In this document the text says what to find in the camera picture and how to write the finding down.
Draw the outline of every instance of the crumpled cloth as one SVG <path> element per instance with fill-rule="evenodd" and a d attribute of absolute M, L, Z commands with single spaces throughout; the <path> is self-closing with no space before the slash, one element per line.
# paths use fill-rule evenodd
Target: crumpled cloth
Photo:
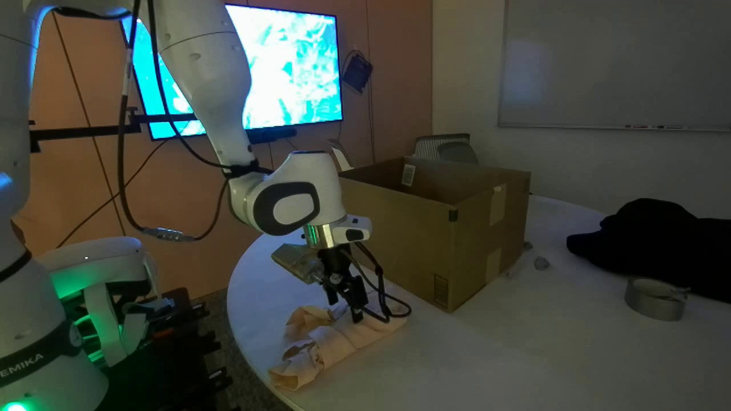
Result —
<path fill-rule="evenodd" d="M 288 321 L 286 338 L 294 344 L 283 350 L 282 363 L 270 369 L 270 382 L 280 390 L 299 390 L 328 369 L 399 332 L 404 322 L 408 319 L 383 322 L 364 316 L 354 324 L 347 312 L 302 306 Z"/>

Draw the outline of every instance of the cloth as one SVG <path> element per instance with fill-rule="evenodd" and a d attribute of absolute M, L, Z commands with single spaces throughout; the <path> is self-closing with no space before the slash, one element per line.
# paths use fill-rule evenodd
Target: cloth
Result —
<path fill-rule="evenodd" d="M 270 382 L 282 390 L 299 390 L 314 385 L 328 369 L 375 345 L 404 326 L 404 322 L 408 319 L 383 322 L 365 316 L 354 324 L 347 312 L 302 306 L 286 324 L 290 345 L 282 355 L 282 363 L 270 369 Z"/>
<path fill-rule="evenodd" d="M 608 272 L 731 301 L 730 219 L 699 219 L 680 203 L 638 200 L 606 218 L 600 231 L 570 235 L 567 248 Z"/>

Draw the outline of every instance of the white wall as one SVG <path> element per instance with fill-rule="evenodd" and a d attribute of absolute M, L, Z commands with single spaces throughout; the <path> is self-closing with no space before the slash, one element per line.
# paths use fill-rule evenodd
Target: white wall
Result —
<path fill-rule="evenodd" d="M 488 164 L 533 172 L 538 195 L 606 213 L 657 196 L 731 218 L 731 135 L 499 129 L 503 14 L 505 0 L 434 0 L 434 132 L 471 132 Z"/>

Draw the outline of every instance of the tv screen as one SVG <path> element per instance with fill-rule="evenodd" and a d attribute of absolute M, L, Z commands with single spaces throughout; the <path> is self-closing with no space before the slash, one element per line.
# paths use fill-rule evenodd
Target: tv screen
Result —
<path fill-rule="evenodd" d="M 344 122 L 338 22 L 330 14 L 282 11 L 227 6 L 252 66 L 252 91 L 243 113 L 243 126 L 252 144 L 280 132 L 294 135 L 297 126 Z M 137 26 L 135 78 L 147 116 L 164 114 L 152 32 Z M 170 114 L 192 114 L 164 62 L 160 60 L 163 87 Z M 206 135 L 201 122 L 176 122 L 183 138 Z M 174 138 L 170 122 L 152 122 L 153 140 Z"/>

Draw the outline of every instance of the wall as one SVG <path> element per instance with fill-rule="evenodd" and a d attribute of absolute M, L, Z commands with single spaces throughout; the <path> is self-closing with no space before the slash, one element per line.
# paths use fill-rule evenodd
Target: wall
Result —
<path fill-rule="evenodd" d="M 533 191 L 606 213 L 630 200 L 731 218 L 731 138 L 497 129 L 505 0 L 434 2 L 434 132 L 468 131 L 489 164 L 533 172 Z"/>
<path fill-rule="evenodd" d="M 337 14 L 344 27 L 344 54 L 364 51 L 375 64 L 365 94 L 345 91 L 345 123 L 307 129 L 295 140 L 257 146 L 266 168 L 280 164 L 295 148 L 328 148 L 331 140 L 345 146 L 354 164 L 371 164 L 402 155 L 416 135 L 429 132 L 433 73 L 418 72 L 433 62 L 429 2 L 280 0 L 262 6 Z M 122 73 L 123 46 L 118 24 L 47 19 L 32 94 L 38 129 L 114 126 Z M 206 140 L 192 146 L 211 158 Z M 132 215 L 147 227 L 201 233 L 215 215 L 220 172 L 199 164 L 180 144 L 160 146 L 142 132 L 126 140 L 126 174 L 131 176 L 153 151 L 158 154 L 128 186 Z M 31 203 L 16 218 L 29 248 L 38 256 L 55 249 L 75 224 L 118 192 L 114 182 L 118 138 L 41 143 L 41 154 L 32 155 Z M 111 235 L 140 237 L 122 218 L 120 201 L 102 208 L 69 243 Z M 235 223 L 224 207 L 215 231 L 204 243 L 142 240 L 158 261 L 158 289 L 186 287 L 198 297 L 224 289 L 241 255 L 257 237 L 258 233 Z"/>

